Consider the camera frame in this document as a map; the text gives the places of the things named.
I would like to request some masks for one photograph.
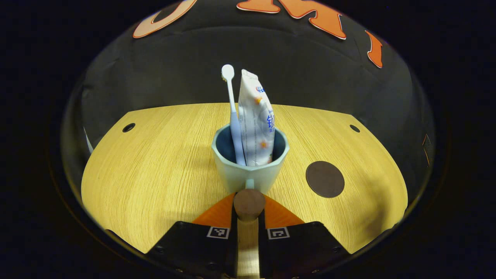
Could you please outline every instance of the cup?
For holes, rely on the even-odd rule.
[[[272,162],[263,166],[241,166],[236,164],[233,138],[229,124],[217,130],[212,142],[214,160],[224,187],[229,193],[243,189],[256,189],[263,194],[269,192],[281,170],[289,151],[286,135],[275,130]]]

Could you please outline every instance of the wooden table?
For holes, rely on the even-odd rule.
[[[269,197],[305,222],[322,222],[350,253],[403,217],[407,190],[400,170],[358,120],[304,107],[273,109],[290,151]],[[229,194],[211,150],[229,111],[228,103],[211,103],[128,112],[88,160],[82,180],[86,209],[103,228],[148,252],[174,222],[193,221]],[[130,123],[135,127],[123,133]],[[345,188],[335,198],[323,198],[307,184],[308,165],[320,160],[344,176]]]

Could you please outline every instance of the white toothbrush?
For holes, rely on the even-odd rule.
[[[226,64],[222,66],[222,79],[227,82],[227,90],[229,91],[229,102],[231,103],[231,136],[233,137],[234,152],[236,154],[236,163],[241,166],[246,166],[245,155],[243,154],[243,144],[241,143],[241,127],[236,114],[236,106],[234,105],[233,84],[234,78],[233,66]]]

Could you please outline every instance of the brown cylinder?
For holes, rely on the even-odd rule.
[[[234,209],[243,222],[256,220],[264,207],[265,196],[255,189],[244,189],[234,196]]]

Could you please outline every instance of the toothpaste tube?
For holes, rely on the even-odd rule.
[[[272,162],[274,111],[258,76],[247,70],[241,71],[238,112],[247,166],[262,166]]]

